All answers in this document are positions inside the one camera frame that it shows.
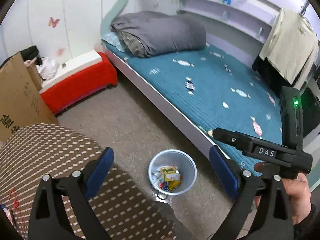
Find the person's right hand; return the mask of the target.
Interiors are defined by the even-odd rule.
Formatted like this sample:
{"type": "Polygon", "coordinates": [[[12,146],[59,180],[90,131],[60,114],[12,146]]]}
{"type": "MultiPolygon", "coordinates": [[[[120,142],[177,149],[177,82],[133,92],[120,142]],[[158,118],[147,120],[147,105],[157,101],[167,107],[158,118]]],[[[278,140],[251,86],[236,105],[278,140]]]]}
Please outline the person's right hand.
{"type": "Polygon", "coordinates": [[[299,224],[310,213],[311,192],[305,174],[299,173],[296,179],[281,179],[286,194],[289,196],[293,224],[299,224]]]}

